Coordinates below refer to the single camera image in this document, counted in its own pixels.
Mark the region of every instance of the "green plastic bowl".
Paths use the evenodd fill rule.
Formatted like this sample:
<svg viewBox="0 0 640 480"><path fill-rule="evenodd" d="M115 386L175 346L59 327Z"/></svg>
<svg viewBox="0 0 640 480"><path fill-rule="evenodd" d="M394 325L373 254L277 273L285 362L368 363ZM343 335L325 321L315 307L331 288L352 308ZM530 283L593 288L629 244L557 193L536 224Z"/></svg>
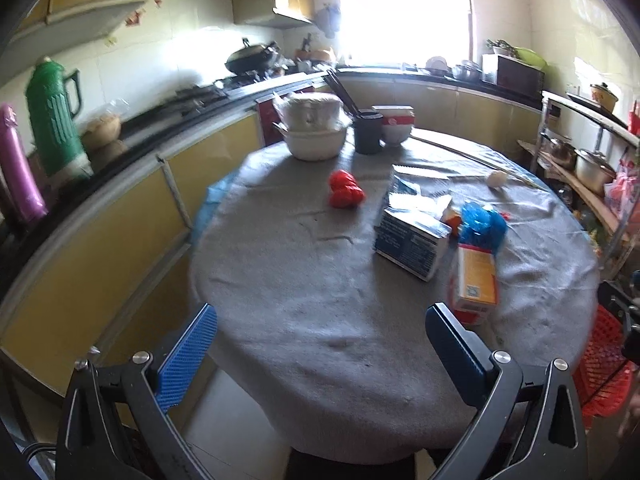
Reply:
<svg viewBox="0 0 640 480"><path fill-rule="evenodd" d="M534 66L539 70L545 71L546 61L537 53L529 48L516 47L516 52L520 59L528 65Z"/></svg>

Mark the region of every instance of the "metal screw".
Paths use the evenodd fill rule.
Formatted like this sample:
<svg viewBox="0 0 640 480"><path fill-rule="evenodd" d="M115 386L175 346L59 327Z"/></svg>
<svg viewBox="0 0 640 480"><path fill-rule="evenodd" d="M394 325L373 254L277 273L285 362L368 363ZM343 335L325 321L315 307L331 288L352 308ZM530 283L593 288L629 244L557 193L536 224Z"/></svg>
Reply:
<svg viewBox="0 0 640 480"><path fill-rule="evenodd" d="M81 372L82 370L86 370L89 367L89 361L85 358L76 359L74 364L74 368Z"/></svg>
<svg viewBox="0 0 640 480"><path fill-rule="evenodd" d="M560 370L561 372L564 372L565 370L568 370L569 365L566 363L566 361L564 359L558 358L554 361L554 366Z"/></svg>
<svg viewBox="0 0 640 480"><path fill-rule="evenodd" d="M511 356L502 350L494 352L494 359L503 365L511 362Z"/></svg>
<svg viewBox="0 0 640 480"><path fill-rule="evenodd" d="M142 352L136 352L135 354L133 354L132 359L135 364L141 365L149 361L149 359L151 359L151 355L149 355L149 352L145 352L143 350Z"/></svg>

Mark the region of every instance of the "thermos handle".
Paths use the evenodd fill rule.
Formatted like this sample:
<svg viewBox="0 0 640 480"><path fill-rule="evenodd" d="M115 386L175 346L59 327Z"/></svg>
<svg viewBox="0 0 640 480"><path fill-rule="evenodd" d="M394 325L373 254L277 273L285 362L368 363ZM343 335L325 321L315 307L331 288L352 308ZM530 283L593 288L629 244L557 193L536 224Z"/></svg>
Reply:
<svg viewBox="0 0 640 480"><path fill-rule="evenodd" d="M75 119L76 115L78 115L80 113L80 110L82 110L82 94L80 93L80 83L78 81L79 77L80 77L80 71L76 70L72 74L66 76L64 79L65 87L66 87L67 81L69 81L70 79L72 79L74 84L76 85L76 95L78 96L78 109L75 112L71 110L71 103L69 102L69 100L67 100L67 103L69 106L69 113L71 114L72 119Z"/></svg>

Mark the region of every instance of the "black cup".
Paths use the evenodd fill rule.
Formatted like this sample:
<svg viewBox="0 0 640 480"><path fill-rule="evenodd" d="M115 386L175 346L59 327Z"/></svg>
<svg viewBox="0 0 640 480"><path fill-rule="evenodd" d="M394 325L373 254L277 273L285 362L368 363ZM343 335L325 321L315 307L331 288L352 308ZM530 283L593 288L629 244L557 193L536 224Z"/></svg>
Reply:
<svg viewBox="0 0 640 480"><path fill-rule="evenodd" d="M363 155L380 153L382 145L382 114L374 110L360 110L360 117L353 120L353 137L356 152Z"/></svg>

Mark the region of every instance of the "microwave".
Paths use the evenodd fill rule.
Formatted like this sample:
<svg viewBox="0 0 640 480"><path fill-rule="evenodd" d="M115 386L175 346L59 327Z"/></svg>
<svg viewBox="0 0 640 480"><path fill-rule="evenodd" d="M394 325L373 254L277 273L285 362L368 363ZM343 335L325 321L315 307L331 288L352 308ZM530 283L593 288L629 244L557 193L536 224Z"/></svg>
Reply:
<svg viewBox="0 0 640 480"><path fill-rule="evenodd" d="M484 54L482 80L537 100L542 98L545 73L513 57Z"/></svg>

